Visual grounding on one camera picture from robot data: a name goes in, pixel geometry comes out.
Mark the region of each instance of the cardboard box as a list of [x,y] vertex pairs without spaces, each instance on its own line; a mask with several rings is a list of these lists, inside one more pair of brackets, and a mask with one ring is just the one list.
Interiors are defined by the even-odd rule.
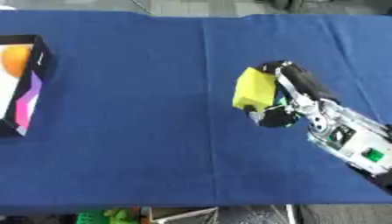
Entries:
[[51,57],[39,36],[0,36],[0,137],[26,134]]

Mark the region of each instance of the robotic arm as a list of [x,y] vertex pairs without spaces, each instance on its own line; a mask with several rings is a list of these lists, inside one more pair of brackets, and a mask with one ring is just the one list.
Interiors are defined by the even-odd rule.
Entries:
[[340,106],[331,92],[291,61],[270,62],[251,71],[251,80],[254,81],[260,78],[257,75],[269,78],[272,75],[274,81],[269,84],[275,85],[273,89],[276,91],[267,94],[273,94],[275,99],[280,91],[284,102],[274,100],[268,104],[264,101],[263,107],[257,106],[258,100],[262,101],[264,96],[253,94],[247,97],[247,93],[257,89],[258,83],[239,79],[234,95],[235,107],[245,110],[256,124],[269,128],[290,126],[300,117],[306,118],[309,121],[307,136],[311,143],[340,158],[364,178],[392,194],[390,125],[381,125]]

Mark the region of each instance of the orange fruit image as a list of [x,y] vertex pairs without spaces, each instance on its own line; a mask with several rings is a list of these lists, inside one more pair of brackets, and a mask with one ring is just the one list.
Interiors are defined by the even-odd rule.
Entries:
[[28,45],[11,45],[5,47],[2,55],[2,62],[5,71],[20,78],[25,70],[25,64],[30,56],[31,47]]

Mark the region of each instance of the green object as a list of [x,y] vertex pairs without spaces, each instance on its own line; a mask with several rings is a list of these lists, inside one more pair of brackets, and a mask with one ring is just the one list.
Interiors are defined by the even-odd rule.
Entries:
[[378,150],[370,148],[369,150],[364,152],[362,156],[369,159],[370,161],[377,162],[384,157],[384,154],[382,154]]
[[76,224],[109,224],[109,217],[103,215],[102,210],[80,213]]
[[120,210],[118,213],[115,215],[115,218],[117,220],[125,220],[127,219],[128,213],[125,210]]

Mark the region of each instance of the white cable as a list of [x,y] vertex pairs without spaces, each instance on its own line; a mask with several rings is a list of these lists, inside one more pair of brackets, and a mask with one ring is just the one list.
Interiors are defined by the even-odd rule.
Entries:
[[289,218],[290,224],[297,224],[296,218],[294,216],[294,207],[293,205],[286,205],[287,217]]
[[142,4],[140,4],[137,0],[130,0],[133,4],[139,6],[143,11],[147,12],[147,14],[152,15],[152,13],[147,10]]

